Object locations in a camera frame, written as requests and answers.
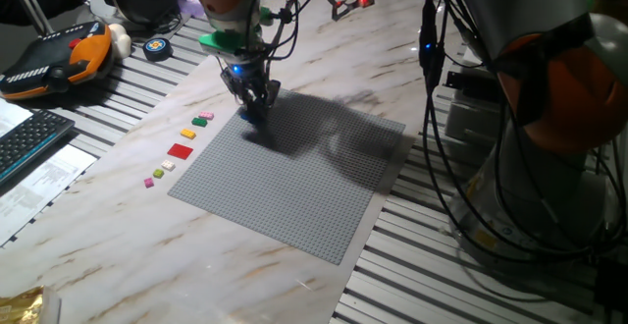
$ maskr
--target white lego brick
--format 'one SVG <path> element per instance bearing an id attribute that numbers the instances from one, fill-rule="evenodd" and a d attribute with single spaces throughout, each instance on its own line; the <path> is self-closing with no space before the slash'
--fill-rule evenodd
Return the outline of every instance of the white lego brick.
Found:
<path id="1" fill-rule="evenodd" d="M 168 172 L 172 172 L 175 169 L 175 167 L 177 167 L 175 166 L 174 163 L 170 162 L 169 160 L 165 160 L 164 162 L 162 162 L 161 166 Z"/>

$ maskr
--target wire bundle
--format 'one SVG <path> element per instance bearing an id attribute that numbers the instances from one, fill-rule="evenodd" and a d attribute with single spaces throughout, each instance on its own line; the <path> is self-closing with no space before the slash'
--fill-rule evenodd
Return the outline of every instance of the wire bundle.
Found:
<path id="1" fill-rule="evenodd" d="M 486 53 L 486 50 L 484 50 L 483 48 L 484 45 L 482 43 L 482 39 L 479 35 L 479 32 L 477 31 L 477 28 L 475 27 L 475 24 L 473 23 L 473 20 L 470 17 L 468 11 L 464 7 L 462 0 L 455 0 L 456 1 L 455 4 L 451 0 L 442 0 L 442 1 L 445 2 L 445 15 L 444 15 L 442 28 L 441 28 L 442 30 L 441 37 L 438 42 L 438 48 L 440 50 L 441 55 L 443 57 L 446 55 L 445 54 L 445 29 L 446 29 L 446 23 L 447 23 L 447 16 L 452 16 L 454 23 L 456 24 L 458 29 L 460 29 L 460 32 L 463 34 L 463 37 L 466 36 L 465 37 L 466 40 L 469 40 L 468 38 L 471 38 L 470 40 L 472 42 L 470 43 L 471 45 L 479 46 L 479 48 L 476 48 L 476 49 L 478 49 L 478 51 L 480 51 L 481 53 L 482 52 Z M 489 60 L 486 56 L 482 59 L 485 63 L 487 63 Z M 460 232 L 461 237 L 463 237 L 465 240 L 473 244 L 479 250 L 483 251 L 484 253 L 488 254 L 494 259 L 514 262 L 514 263 L 524 263 L 524 264 L 549 264 L 549 263 L 555 263 L 555 262 L 577 260 L 577 259 L 581 259 L 587 256 L 592 256 L 592 255 L 599 255 L 601 253 L 604 253 L 606 251 L 613 249 L 616 245 L 618 245 L 622 241 L 623 237 L 626 234 L 626 193 L 623 186 L 623 181 L 621 180 L 621 168 L 618 165 L 619 161 L 618 161 L 618 158 L 615 157 L 615 169 L 616 169 L 616 173 L 617 173 L 620 184 L 618 184 L 617 181 L 612 177 L 612 174 L 610 170 L 608 169 L 608 166 L 603 161 L 603 158 L 599 156 L 598 154 L 596 154 L 595 152 L 594 152 L 594 155 L 596 156 L 599 163 L 602 164 L 604 170 L 606 171 L 620 203 L 620 213 L 621 213 L 620 222 L 615 228 L 615 230 L 610 232 L 612 236 L 609 238 L 609 240 L 606 240 L 605 242 L 600 241 L 598 243 L 585 245 L 585 246 L 578 246 L 578 244 L 576 244 L 572 240 L 572 238 L 568 235 L 568 233 L 563 229 L 559 221 L 555 219 L 555 217 L 552 217 L 552 219 L 554 220 L 555 226 L 558 228 L 558 230 L 563 234 L 563 236 L 566 239 L 570 240 L 570 242 L 573 245 L 572 248 L 566 249 L 566 248 L 557 247 L 553 244 L 544 242 L 544 240 L 540 239 L 539 237 L 536 237 L 534 234 L 527 231 L 526 228 L 523 227 L 523 225 L 521 225 L 521 223 L 517 220 L 517 218 L 511 212 L 510 208 L 508 207 L 505 201 L 505 197 L 503 195 L 503 189 L 501 186 L 501 180 L 500 180 L 499 158 L 500 158 L 500 153 L 501 153 L 501 145 L 503 142 L 503 132 L 505 130 L 505 122 L 506 122 L 505 113 L 507 110 L 506 104 L 503 98 L 500 102 L 499 131 L 498 131 L 498 136 L 497 136 L 496 150 L 494 153 L 494 158 L 495 158 L 494 166 L 495 166 L 495 179 L 496 179 L 495 188 L 497 191 L 497 201 L 501 209 L 508 216 L 508 218 L 512 221 L 514 226 L 517 227 L 517 229 L 522 234 L 534 240 L 539 246 L 536 248 L 522 246 L 521 244 L 512 242 L 511 240 L 509 240 L 508 238 L 500 234 L 498 231 L 496 231 L 492 227 L 492 225 L 482 217 L 482 215 L 477 210 L 477 208 L 471 203 L 471 201 L 467 197 L 466 192 L 462 189 L 462 186 L 460 185 L 457 178 L 455 177 L 451 169 L 451 166 L 449 164 L 449 161 L 445 155 L 445 149 L 443 147 L 443 143 L 441 141 L 440 134 L 439 134 L 438 124 L 437 124 L 437 119 L 436 119 L 436 109 L 435 109 L 434 100 L 433 100 L 433 93 L 436 87 L 439 85 L 442 69 L 443 69 L 443 60 L 441 60 L 440 62 L 439 60 L 431 60 L 431 64 L 428 65 L 428 70 L 427 70 L 428 74 L 426 75 L 426 79 L 425 79 L 428 100 L 427 100 L 427 107 L 426 107 L 426 112 L 425 112 L 425 117 L 424 117 L 424 122 L 423 122 L 423 149 L 424 149 L 428 173 L 434 185 L 437 196 L 441 204 L 443 205 L 445 212 L 451 219 L 451 222 L 453 223 L 454 227 Z M 539 198 L 539 200 L 545 202 L 545 197 L 543 196 L 543 193 L 540 187 L 534 180 L 534 176 L 532 175 L 531 170 L 526 162 L 525 153 L 524 153 L 522 143 L 521 143 L 521 136 L 519 135 L 519 127 L 517 127 L 516 120 L 514 119 L 514 117 L 512 119 L 512 122 L 514 124 L 515 137 L 517 140 L 519 153 L 521 154 L 521 158 L 525 166 L 526 174 L 528 175 L 528 178 L 530 179 L 530 182 L 533 185 L 533 188 L 535 189 L 535 192 L 537 193 L 537 197 Z M 451 181 L 453 182 L 459 196 L 463 200 L 464 204 L 468 207 L 468 209 L 476 217 L 476 219 L 480 222 L 480 224 L 482 224 L 482 226 L 493 237 L 495 237 L 497 240 L 501 241 L 502 243 L 505 243 L 526 254 L 529 254 L 527 258 L 508 257 L 508 256 L 504 256 L 502 254 L 499 254 L 497 252 L 487 249 L 486 247 L 479 244 L 475 239 L 473 239 L 473 237 L 471 237 L 464 230 L 464 228 L 459 224 L 459 222 L 455 219 L 455 217 L 453 216 L 451 210 L 449 209 L 445 201 L 445 198 L 443 197 L 443 194 L 439 187 L 439 183 L 436 179 L 435 172 L 433 170 L 432 163 L 430 160 L 430 154 L 428 152 L 428 132 L 429 132 L 430 125 L 432 126 L 436 145 L 438 147 L 439 153 L 445 164 L 447 173 Z M 615 141 L 613 142 L 613 152 L 615 154 L 618 154 L 616 152 Z M 551 210 L 549 207 L 548 207 L 548 213 L 550 214 L 550 216 L 552 216 Z"/>

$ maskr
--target white ball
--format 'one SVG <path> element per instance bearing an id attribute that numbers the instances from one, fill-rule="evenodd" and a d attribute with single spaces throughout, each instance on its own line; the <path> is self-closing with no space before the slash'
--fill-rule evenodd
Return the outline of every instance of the white ball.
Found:
<path id="1" fill-rule="evenodd" d="M 127 30 L 122 27 L 122 25 L 109 25 L 109 30 L 111 31 L 111 39 L 113 39 L 114 41 L 118 40 L 121 35 L 127 35 Z"/>
<path id="2" fill-rule="evenodd" d="M 120 37 L 118 37 L 118 40 L 111 43 L 111 45 L 114 51 L 114 58 L 125 59 L 130 56 L 131 38 L 128 35 L 121 35 Z"/>

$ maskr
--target round hockey puck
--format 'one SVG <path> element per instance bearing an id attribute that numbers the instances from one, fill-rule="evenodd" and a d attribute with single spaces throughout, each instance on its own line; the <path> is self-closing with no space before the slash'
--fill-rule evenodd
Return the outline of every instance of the round hockey puck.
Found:
<path id="1" fill-rule="evenodd" d="M 146 59 L 152 62 L 164 61 L 173 55 L 173 47 L 166 38 L 153 38 L 142 47 Z"/>

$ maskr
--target yellow lego brick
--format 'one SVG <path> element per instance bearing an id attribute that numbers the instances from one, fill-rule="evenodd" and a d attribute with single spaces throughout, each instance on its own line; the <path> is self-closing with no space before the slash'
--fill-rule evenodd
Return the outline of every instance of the yellow lego brick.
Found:
<path id="1" fill-rule="evenodd" d="M 196 133 L 191 131 L 191 130 L 189 130 L 189 129 L 183 129 L 181 131 L 181 136 L 185 136 L 185 137 L 187 137 L 189 139 L 194 139 L 196 137 Z"/>

